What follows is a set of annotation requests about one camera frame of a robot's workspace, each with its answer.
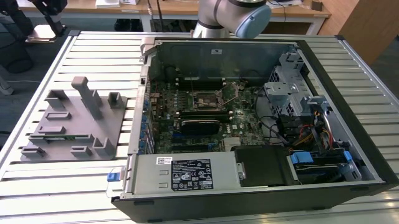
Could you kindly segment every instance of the gray fixture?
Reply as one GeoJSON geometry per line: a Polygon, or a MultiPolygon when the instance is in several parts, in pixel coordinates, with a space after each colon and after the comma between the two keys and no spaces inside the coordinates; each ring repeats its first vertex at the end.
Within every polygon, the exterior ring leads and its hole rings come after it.
{"type": "Polygon", "coordinates": [[[21,161],[110,160],[124,118],[126,97],[110,92],[100,97],[86,87],[86,77],[74,77],[72,87],[80,97],[64,90],[50,90],[48,108],[29,144],[22,147],[21,161]]]}

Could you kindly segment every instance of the aluminum extrusion table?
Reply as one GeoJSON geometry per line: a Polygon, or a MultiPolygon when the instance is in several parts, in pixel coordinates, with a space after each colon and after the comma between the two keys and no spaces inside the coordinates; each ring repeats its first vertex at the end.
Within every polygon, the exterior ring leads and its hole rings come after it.
{"type": "MultiPolygon", "coordinates": [[[[78,36],[68,36],[0,152],[0,223],[133,223],[112,206],[105,189],[106,174],[113,168],[124,166],[126,160],[144,36],[188,37],[188,34],[81,32],[78,36]],[[128,97],[116,160],[22,163],[20,149],[28,144],[26,134],[34,131],[48,106],[44,101],[46,92],[64,89],[66,95],[77,95],[70,87],[74,76],[86,76],[88,87],[97,89],[100,96],[118,91],[128,97]]],[[[304,39],[308,42],[388,164],[399,174],[399,101],[346,42],[332,36],[264,35],[260,38],[304,39]]],[[[313,79],[312,82],[321,94],[313,79]]],[[[120,185],[112,190],[118,193],[120,185]]],[[[397,190],[393,188],[374,196],[352,199],[329,210],[173,223],[399,223],[397,190]]]]}

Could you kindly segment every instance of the warning label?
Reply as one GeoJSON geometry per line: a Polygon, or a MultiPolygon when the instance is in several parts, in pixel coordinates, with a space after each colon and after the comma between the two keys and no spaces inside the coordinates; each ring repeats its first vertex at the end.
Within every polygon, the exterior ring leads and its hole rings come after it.
{"type": "Polygon", "coordinates": [[[172,161],[173,191],[213,189],[210,159],[172,161]]]}

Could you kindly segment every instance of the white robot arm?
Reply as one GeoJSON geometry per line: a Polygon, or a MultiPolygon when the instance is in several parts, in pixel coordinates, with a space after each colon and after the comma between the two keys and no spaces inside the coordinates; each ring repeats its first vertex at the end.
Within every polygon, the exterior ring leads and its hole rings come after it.
{"type": "Polygon", "coordinates": [[[270,17],[265,0],[200,0],[198,22],[193,37],[254,38],[264,30],[270,17]]]}

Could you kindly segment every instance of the circuit board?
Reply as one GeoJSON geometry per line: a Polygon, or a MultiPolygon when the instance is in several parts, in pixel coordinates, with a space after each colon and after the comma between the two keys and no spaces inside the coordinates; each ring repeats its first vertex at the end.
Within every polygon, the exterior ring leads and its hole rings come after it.
{"type": "Polygon", "coordinates": [[[226,82],[221,99],[226,102],[222,110],[229,113],[229,121],[220,122],[217,134],[204,136],[181,135],[177,115],[180,112],[201,110],[201,107],[204,110],[214,109],[212,91],[180,91],[176,86],[160,82],[152,85],[156,154],[192,153],[198,150],[194,147],[192,150],[178,150],[178,146],[202,146],[208,152],[222,152],[228,148],[224,139],[230,137],[238,140],[240,145],[264,144],[261,126],[253,114],[254,87],[240,86],[240,91],[236,91],[232,82],[226,82]]]}

